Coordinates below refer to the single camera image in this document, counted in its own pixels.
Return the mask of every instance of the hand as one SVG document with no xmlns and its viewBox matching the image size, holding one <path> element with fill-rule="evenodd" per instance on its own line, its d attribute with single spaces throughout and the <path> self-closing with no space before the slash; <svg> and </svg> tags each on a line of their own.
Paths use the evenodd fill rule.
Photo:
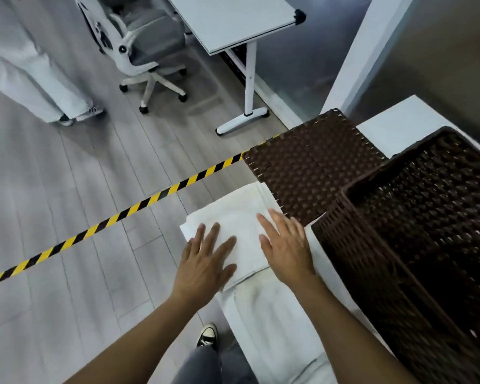
<svg viewBox="0 0 480 384">
<path fill-rule="evenodd" d="M 267 233 L 259 235 L 262 251 L 277 278 L 290 289 L 316 275 L 304 227 L 294 217 L 269 209 L 277 230 L 263 215 L 257 214 L 259 223 Z"/>
<path fill-rule="evenodd" d="M 205 225 L 199 225 L 195 237 L 190 239 L 181 255 L 171 297 L 196 312 L 210 302 L 237 269 L 236 264 L 222 269 L 225 258 L 237 242 L 236 237 L 230 237 L 212 254 L 220 228 L 218 223 L 213 224 L 203 241 Z"/>
</svg>

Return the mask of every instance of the white pants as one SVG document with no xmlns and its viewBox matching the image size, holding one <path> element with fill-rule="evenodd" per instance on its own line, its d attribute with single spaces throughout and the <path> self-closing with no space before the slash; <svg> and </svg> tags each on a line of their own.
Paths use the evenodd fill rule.
<svg viewBox="0 0 480 384">
<path fill-rule="evenodd" d="M 92 106 L 92 101 L 36 46 L 15 13 L 2 1 L 0 91 L 45 122 L 57 121 L 63 114 L 75 118 Z"/>
</svg>

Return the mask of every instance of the yellow and black caution tape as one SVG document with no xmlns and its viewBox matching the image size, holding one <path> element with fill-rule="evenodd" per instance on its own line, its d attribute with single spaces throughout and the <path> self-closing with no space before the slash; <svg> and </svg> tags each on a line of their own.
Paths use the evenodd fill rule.
<svg viewBox="0 0 480 384">
<path fill-rule="evenodd" d="M 96 234 L 102 231 L 103 229 L 108 228 L 111 225 L 114 225 L 116 222 L 121 221 L 122 219 L 125 219 L 129 215 L 137 213 L 138 211 L 150 205 L 153 205 L 155 202 L 158 202 L 160 199 L 164 199 L 166 196 L 176 193 L 176 191 L 181 190 L 182 188 L 188 187 L 194 184 L 195 182 L 200 181 L 201 179 L 204 179 L 210 176 L 211 174 L 216 173 L 217 171 L 220 171 L 223 168 L 226 168 L 231 164 L 242 160 L 242 154 L 243 153 L 230 157 L 228 160 L 220 162 L 215 166 L 211 166 L 210 168 L 204 171 L 201 171 L 199 174 L 196 174 L 188 179 L 185 179 L 184 181 L 181 181 L 170 187 L 167 187 L 165 190 L 162 190 L 159 193 L 156 193 L 155 195 L 152 195 L 149 198 L 146 198 L 145 200 L 139 202 L 134 206 L 128 207 L 128 209 L 125 209 L 122 212 L 117 213 L 116 215 L 113 215 L 110 218 L 107 218 L 106 220 L 100 222 L 97 225 L 91 226 L 89 229 L 86 229 L 83 232 L 78 233 L 76 236 L 68 238 L 67 240 L 61 242 L 60 244 L 57 244 L 54 247 L 51 247 L 50 249 L 47 249 L 46 251 L 35 255 L 33 258 L 29 258 L 28 260 L 21 262 L 15 267 L 9 268 L 7 271 L 0 272 L 0 282 L 3 282 L 4 280 L 7 280 L 10 277 L 13 277 L 14 275 L 18 275 L 19 273 L 29 269 L 30 267 L 36 264 L 39 264 L 42 261 L 45 261 L 47 258 L 50 258 L 53 255 L 58 254 L 75 244 L 78 244 L 80 241 L 83 241 L 86 238 L 91 237 L 93 234 Z"/>
</svg>

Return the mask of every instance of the forearm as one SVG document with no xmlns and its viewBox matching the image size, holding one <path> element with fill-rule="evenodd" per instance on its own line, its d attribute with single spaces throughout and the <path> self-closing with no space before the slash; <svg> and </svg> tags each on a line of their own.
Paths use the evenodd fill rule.
<svg viewBox="0 0 480 384">
<path fill-rule="evenodd" d="M 416 384 L 397 359 L 329 291 L 320 277 L 293 288 L 339 383 Z"/>
<path fill-rule="evenodd" d="M 147 383 L 167 348 L 194 314 L 189 305 L 169 298 L 66 384 Z"/>
</svg>

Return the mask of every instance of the basket rim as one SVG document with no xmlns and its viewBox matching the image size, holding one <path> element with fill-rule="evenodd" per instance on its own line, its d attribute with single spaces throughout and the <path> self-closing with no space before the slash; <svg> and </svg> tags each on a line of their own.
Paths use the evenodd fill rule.
<svg viewBox="0 0 480 384">
<path fill-rule="evenodd" d="M 402 259 L 397 255 L 397 253 L 390 247 L 390 245 L 387 243 L 387 241 L 381 237 L 381 235 L 375 230 L 375 228 L 367 221 L 366 217 L 364 216 L 363 213 L 359 211 L 359 209 L 351 202 L 349 199 L 348 193 L 349 191 L 354 188 L 356 185 L 358 185 L 359 182 L 366 181 L 370 182 L 374 180 L 378 175 L 382 174 L 383 172 L 389 170 L 391 167 L 395 166 L 396 164 L 401 163 L 405 159 L 408 159 L 408 156 L 406 156 L 409 152 L 412 152 L 414 150 L 419 150 L 420 147 L 422 147 L 423 144 L 441 136 L 446 133 L 454 133 L 458 136 L 460 136 L 465 142 L 467 142 L 474 151 L 478 152 L 480 154 L 480 149 L 476 148 L 472 142 L 470 142 L 465 136 L 463 136 L 461 133 L 457 132 L 454 128 L 451 128 L 449 126 L 442 126 L 432 134 L 428 135 L 424 139 L 417 141 L 416 143 L 412 144 L 402 152 L 400 152 L 397 155 L 394 155 L 392 158 L 384 161 L 382 164 L 380 164 L 378 167 L 366 172 L 363 175 L 360 175 L 358 178 L 353 180 L 352 182 L 346 184 L 344 187 L 342 187 L 339 192 L 336 194 L 335 200 L 339 202 L 339 204 L 343 205 L 344 207 L 348 208 L 350 212 L 354 214 L 354 217 L 358 219 L 359 223 L 363 226 L 364 229 L 371 235 L 371 238 L 378 244 L 381 245 L 382 248 L 384 248 L 385 253 L 382 253 L 382 255 L 389 256 L 389 260 L 391 261 L 396 261 L 396 263 L 402 267 L 406 275 L 410 278 L 410 280 L 416 284 L 417 288 L 419 289 L 420 293 L 422 296 L 426 299 L 425 304 L 429 305 L 429 308 L 434 309 L 436 313 L 438 314 L 438 317 L 441 319 L 443 324 L 446 325 L 446 328 L 450 331 L 453 331 L 454 334 L 457 334 L 461 337 L 461 339 L 469 345 L 472 350 L 475 351 L 475 353 L 479 356 L 480 358 L 480 347 L 474 343 L 472 339 L 470 339 L 466 333 L 464 333 L 456 324 L 455 322 L 450 318 L 450 316 L 443 310 L 443 308 L 439 305 L 439 303 L 429 294 L 429 292 L 423 287 L 421 282 L 414 276 L 414 274 L 409 270 L 407 265 L 405 265 L 402 261 Z"/>
</svg>

